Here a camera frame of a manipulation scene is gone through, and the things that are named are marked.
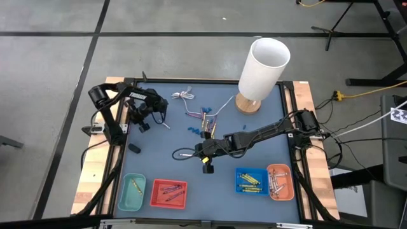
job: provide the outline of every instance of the white cylinder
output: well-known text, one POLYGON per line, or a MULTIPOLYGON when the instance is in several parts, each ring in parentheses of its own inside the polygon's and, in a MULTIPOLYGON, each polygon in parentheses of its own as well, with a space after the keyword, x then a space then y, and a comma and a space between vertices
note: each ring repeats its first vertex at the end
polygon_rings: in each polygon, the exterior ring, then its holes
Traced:
POLYGON ((265 99, 289 61, 290 51, 282 42, 272 38, 255 40, 239 80, 240 93, 252 101, 265 99))

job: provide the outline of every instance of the teal tray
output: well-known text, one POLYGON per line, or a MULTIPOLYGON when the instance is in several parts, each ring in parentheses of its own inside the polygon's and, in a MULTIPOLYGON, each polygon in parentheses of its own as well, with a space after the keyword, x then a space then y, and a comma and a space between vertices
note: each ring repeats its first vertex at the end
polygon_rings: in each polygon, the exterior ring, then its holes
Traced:
POLYGON ((141 208, 142 200, 144 198, 146 177, 142 174, 126 174, 123 180, 124 186, 118 207, 123 211, 138 211, 141 208), (140 195, 139 191, 134 186, 132 179, 134 179, 138 187, 141 189, 142 195, 140 195))

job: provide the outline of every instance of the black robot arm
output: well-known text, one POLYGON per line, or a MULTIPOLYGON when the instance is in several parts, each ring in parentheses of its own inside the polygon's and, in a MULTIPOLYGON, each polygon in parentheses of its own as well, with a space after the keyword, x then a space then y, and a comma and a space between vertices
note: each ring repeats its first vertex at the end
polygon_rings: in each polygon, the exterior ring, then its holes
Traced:
POLYGON ((229 155, 233 158, 241 158, 246 151, 257 142, 281 135, 292 134, 299 139, 297 147, 302 147, 304 142, 310 142, 309 137, 319 131, 319 124, 314 112, 308 110, 295 111, 287 115, 276 123, 261 127, 252 132, 235 132, 226 134, 223 139, 206 139, 203 143, 195 146, 193 156, 197 156, 205 164, 203 173, 213 173, 214 168, 211 165, 212 159, 217 156, 229 155), (291 117, 295 116, 298 128, 294 128, 291 123, 291 117))
POLYGON ((168 102, 163 99, 154 89, 141 89, 126 83, 103 83, 94 86, 88 92, 97 111, 103 116, 105 121, 103 133, 111 145, 121 145, 125 142, 125 135, 117 121, 114 120, 110 107, 116 104, 120 99, 129 97, 126 101, 130 121, 134 124, 140 124, 140 131, 144 132, 149 129, 149 125, 144 123, 144 118, 154 112, 161 114, 162 122, 165 119, 168 102), (107 90, 117 92, 110 98, 107 90), (136 107, 135 99, 143 101, 136 107))

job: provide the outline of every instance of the concrete floor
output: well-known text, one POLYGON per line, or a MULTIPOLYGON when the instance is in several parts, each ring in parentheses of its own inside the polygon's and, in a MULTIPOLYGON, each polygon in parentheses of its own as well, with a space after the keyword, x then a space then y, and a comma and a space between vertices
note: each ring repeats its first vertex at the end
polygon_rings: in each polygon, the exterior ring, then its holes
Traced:
MULTIPOLYGON (((2 0, 0 31, 94 31, 103 0, 2 0)), ((382 6, 391 9, 391 1, 382 6)), ((330 28, 345 3, 322 3, 313 8, 294 0, 115 0, 102 31, 235 31, 312 32, 311 25, 330 28)), ((404 26, 397 13, 395 29, 404 26)), ((338 26, 344 32, 385 32, 372 4, 355 4, 338 26)), ((46 165, 67 113, 91 38, 0 37, 0 135, 25 143, 24 149, 0 148, 0 221, 27 219, 46 165)), ((333 90, 358 94, 372 88, 347 87, 345 78, 381 78, 401 64, 388 39, 334 39, 329 52, 325 39, 278 38, 291 51, 282 80, 309 81, 314 103, 333 90)), ((87 91, 106 76, 238 79, 255 38, 99 38, 77 112, 67 139, 44 217, 68 216, 79 179, 81 152, 95 111, 87 91)), ((379 109, 383 94, 405 95, 397 88, 335 103, 328 128, 337 129, 379 109)), ((317 112, 321 120, 329 107, 317 112)), ((380 124, 349 134, 354 139, 380 136, 380 124)), ((382 162, 380 142, 351 145, 365 166, 382 162)), ((325 143, 329 155, 338 150, 325 143)), ((359 169, 348 149, 342 164, 359 169)))

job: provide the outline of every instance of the white cable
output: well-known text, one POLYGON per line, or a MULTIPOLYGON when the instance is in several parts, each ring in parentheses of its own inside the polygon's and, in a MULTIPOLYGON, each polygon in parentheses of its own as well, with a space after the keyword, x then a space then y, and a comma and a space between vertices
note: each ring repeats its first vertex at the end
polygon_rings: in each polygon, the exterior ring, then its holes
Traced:
MULTIPOLYGON (((197 112, 192 112, 188 110, 188 107, 186 105, 186 100, 185 99, 193 99, 195 97, 195 95, 193 94, 189 94, 188 92, 191 91, 191 87, 188 86, 188 88, 186 89, 186 92, 175 92, 171 95, 171 99, 177 99, 177 98, 182 98, 184 103, 185 103, 185 110, 190 113, 190 114, 196 114, 196 115, 201 115, 201 113, 197 113, 197 112)), ((215 114, 207 114, 206 116, 216 116, 219 114, 219 112, 226 106, 228 105, 228 103, 232 100, 232 98, 234 97, 234 95, 232 97, 230 97, 230 99, 223 104, 223 106, 221 106, 221 108, 215 113, 215 114)))
MULTIPOLYGON (((402 104, 400 104, 400 106, 396 107, 395 109, 399 109, 399 108, 401 108, 402 106, 404 106, 405 104, 407 104, 407 101, 404 102, 404 103, 402 103, 402 104)), ((352 130, 348 130, 348 131, 346 131, 346 132, 344 132, 344 133, 342 133, 342 134, 338 134, 338 135, 336 135, 336 136, 333 137, 333 138, 337 138, 337 137, 343 136, 343 135, 345 135, 345 134, 349 134, 349 133, 351 133, 351 132, 353 132, 353 131, 355 131, 355 130, 359 130, 359 129, 363 128, 363 127, 367 127, 368 125, 370 125, 370 124, 372 124, 372 123, 374 123, 374 122, 376 122, 376 121, 378 121, 378 120, 381 120, 382 118, 384 118, 384 117, 386 117, 387 115, 391 114, 391 112, 392 112, 392 111, 390 110, 390 111, 389 111, 388 113, 386 113, 385 115, 383 115, 383 116, 381 116, 381 117, 379 117, 379 118, 377 118, 377 119, 375 119, 375 120, 373 120, 373 121, 371 121, 371 122, 369 122, 369 123, 367 123, 367 124, 364 124, 364 125, 362 125, 362 126, 360 126, 360 127, 353 128, 352 130)))

